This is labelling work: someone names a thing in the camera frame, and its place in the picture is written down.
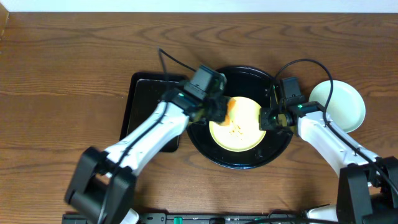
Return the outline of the light blue plate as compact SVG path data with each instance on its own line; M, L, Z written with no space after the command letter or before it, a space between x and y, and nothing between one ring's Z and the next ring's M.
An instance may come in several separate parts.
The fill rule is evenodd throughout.
M334 80L333 93L326 110L328 120L350 133L362 125L365 115L366 107L359 92L345 82Z

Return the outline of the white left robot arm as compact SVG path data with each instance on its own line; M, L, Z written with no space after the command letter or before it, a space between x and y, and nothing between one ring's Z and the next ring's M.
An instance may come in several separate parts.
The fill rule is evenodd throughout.
M227 125L235 104L223 94L198 99L179 89L166 91L155 111L132 133L104 151L89 147L81 155L65 202L89 223L137 223L132 203L145 165L190 122L208 119Z

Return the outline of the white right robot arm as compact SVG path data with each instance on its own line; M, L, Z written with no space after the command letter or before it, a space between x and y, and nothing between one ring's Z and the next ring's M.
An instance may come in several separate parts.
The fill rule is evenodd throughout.
M397 158L382 158L342 130L316 101L259 110L259 128L296 134L339 178L336 205L305 212L307 223L397 223Z

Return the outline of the orange green scrub sponge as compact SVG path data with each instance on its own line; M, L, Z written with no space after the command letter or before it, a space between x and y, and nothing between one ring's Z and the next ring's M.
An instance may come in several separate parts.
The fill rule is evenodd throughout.
M233 98L230 98L228 103L227 103L226 116L224 118L224 121L221 123L222 126L227 126L227 125L230 124L231 113L233 112L235 104L236 104L236 100L233 99Z

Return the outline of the yellow plate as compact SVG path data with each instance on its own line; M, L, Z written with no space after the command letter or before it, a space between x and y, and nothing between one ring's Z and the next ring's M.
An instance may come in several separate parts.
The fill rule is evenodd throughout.
M242 96L232 97L236 100L231 121L222 126L209 122L211 137L221 146L231 152L244 152L257 146L266 135L259 130L259 110L261 106L254 100Z

